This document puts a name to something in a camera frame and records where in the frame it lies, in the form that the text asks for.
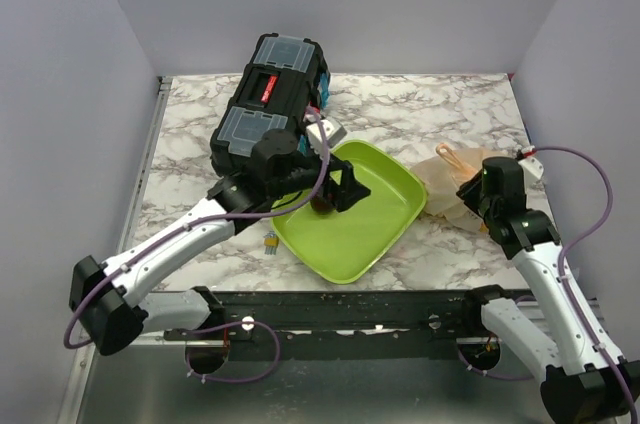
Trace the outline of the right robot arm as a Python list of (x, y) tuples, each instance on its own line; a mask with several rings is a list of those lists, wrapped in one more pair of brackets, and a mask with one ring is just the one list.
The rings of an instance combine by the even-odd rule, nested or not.
[(499, 286), (466, 292), (460, 323), (505, 343), (539, 385), (556, 423), (639, 420), (639, 364), (611, 340), (577, 284), (551, 219), (527, 205), (525, 156), (495, 156), (457, 195), (529, 286), (548, 329), (540, 330)]

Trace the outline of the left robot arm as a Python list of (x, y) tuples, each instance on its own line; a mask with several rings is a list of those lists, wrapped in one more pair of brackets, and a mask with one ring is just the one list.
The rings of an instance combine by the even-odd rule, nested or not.
[(81, 325), (103, 356), (113, 355), (144, 331), (154, 314), (143, 306), (154, 287), (205, 250), (261, 219), (287, 214), (275, 201), (297, 192), (344, 212), (370, 196), (352, 164), (331, 154), (326, 141), (305, 155), (294, 135), (270, 130), (246, 163), (221, 178), (187, 214), (142, 244), (98, 262), (86, 256), (72, 270), (71, 323)]

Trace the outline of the translucent orange plastic bag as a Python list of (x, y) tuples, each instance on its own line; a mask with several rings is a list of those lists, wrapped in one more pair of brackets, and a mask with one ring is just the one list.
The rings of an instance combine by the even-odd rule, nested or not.
[(443, 218), (465, 231), (487, 233), (482, 219), (465, 206), (457, 192), (481, 169), (484, 159), (500, 156), (502, 152), (486, 148), (453, 149), (446, 143), (438, 144), (435, 152), (435, 157), (423, 160), (411, 168), (411, 172), (422, 181), (427, 192), (423, 212)]

